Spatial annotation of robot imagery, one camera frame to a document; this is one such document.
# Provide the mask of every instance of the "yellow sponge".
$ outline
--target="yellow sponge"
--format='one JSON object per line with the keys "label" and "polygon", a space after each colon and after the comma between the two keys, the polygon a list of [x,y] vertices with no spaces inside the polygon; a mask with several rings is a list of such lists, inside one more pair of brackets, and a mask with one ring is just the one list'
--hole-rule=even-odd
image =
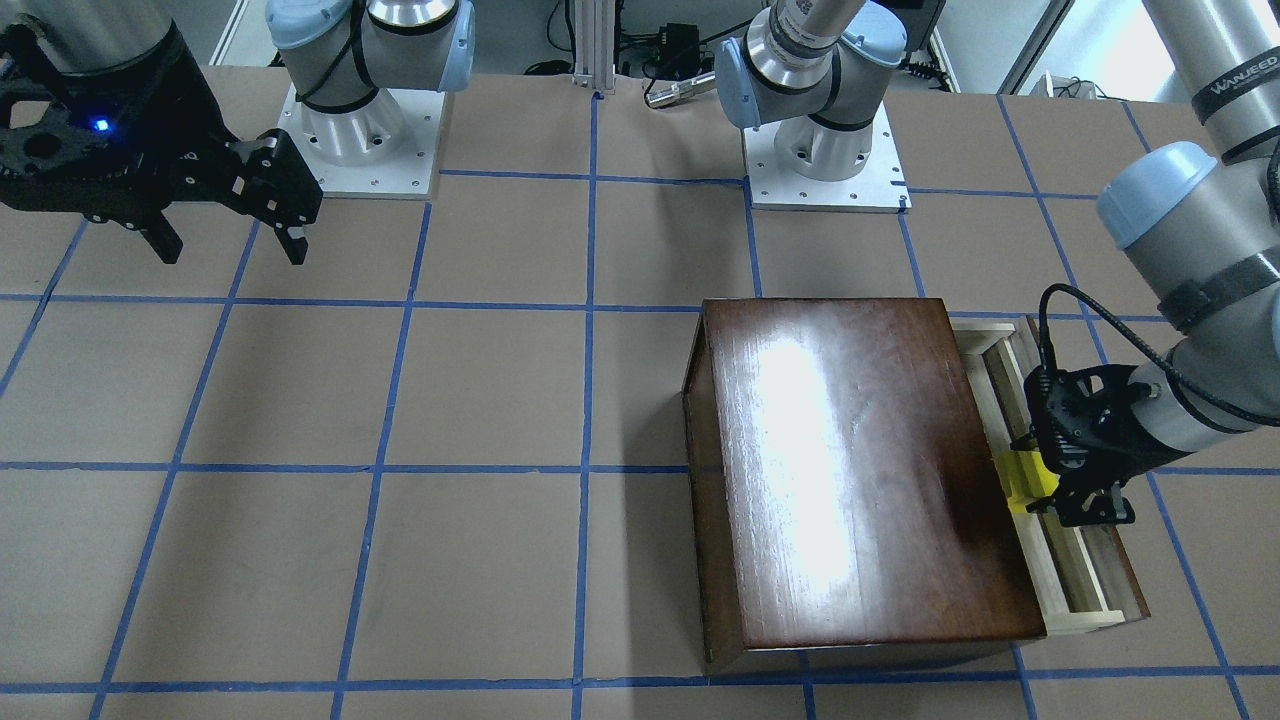
{"label": "yellow sponge", "polygon": [[996,470],[1000,471],[1009,509],[1015,512],[1027,512],[1028,503],[1057,489],[1057,475],[1044,466],[1038,450],[1006,450],[996,457]]}

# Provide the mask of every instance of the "open drawer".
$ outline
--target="open drawer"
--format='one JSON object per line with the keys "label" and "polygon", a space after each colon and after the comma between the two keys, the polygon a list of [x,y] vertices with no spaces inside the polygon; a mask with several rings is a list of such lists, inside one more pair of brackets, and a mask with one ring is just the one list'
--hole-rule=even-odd
{"label": "open drawer", "polygon": [[[992,456],[1030,430],[1023,380],[1038,364],[1027,319],[954,319],[961,359]],[[1149,616],[1115,527],[1064,528],[1053,515],[1012,511],[1050,635],[1087,633]]]}

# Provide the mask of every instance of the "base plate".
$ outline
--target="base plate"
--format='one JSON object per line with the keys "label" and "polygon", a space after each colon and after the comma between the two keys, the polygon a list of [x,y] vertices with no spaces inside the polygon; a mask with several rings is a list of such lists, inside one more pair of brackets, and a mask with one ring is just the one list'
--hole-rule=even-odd
{"label": "base plate", "polygon": [[773,137],[778,123],[742,131],[751,206],[759,210],[833,210],[844,213],[897,213],[911,206],[902,176],[897,143],[888,127],[884,105],[876,111],[876,143],[867,167],[850,179],[823,182],[806,178],[778,161]]}
{"label": "base plate", "polygon": [[302,105],[294,100],[296,91],[289,86],[279,127],[293,137],[293,143],[324,188],[325,197],[431,199],[445,94],[429,90],[392,90],[390,94],[404,111],[408,128],[404,143],[389,161],[346,168],[325,163],[312,152],[311,143],[302,132],[298,114]]}

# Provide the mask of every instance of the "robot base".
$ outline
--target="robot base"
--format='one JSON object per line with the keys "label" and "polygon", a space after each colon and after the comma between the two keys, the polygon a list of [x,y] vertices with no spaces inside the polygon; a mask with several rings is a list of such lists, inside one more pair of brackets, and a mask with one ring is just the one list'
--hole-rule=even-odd
{"label": "robot base", "polygon": [[435,183],[435,161],[440,149],[444,119],[444,92],[429,90],[390,90],[404,113],[408,137],[397,152],[374,165],[340,167],[317,156],[306,141],[296,91],[289,86],[279,127],[288,131],[302,158],[311,168],[325,197],[379,197],[384,200],[430,200]]}
{"label": "robot base", "polygon": [[806,178],[782,164],[773,138],[782,123],[742,131],[746,168],[751,178],[751,206],[758,210],[824,210],[838,213],[897,213],[911,206],[902,161],[881,105],[876,111],[876,145],[867,167],[837,182]]}

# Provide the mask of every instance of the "glossy wood surface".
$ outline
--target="glossy wood surface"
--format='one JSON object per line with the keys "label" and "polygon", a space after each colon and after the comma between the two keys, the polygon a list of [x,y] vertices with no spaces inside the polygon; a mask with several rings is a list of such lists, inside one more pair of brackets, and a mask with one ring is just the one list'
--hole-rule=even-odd
{"label": "glossy wood surface", "polygon": [[699,332],[685,400],[709,646],[1044,634],[941,301],[708,301]]}

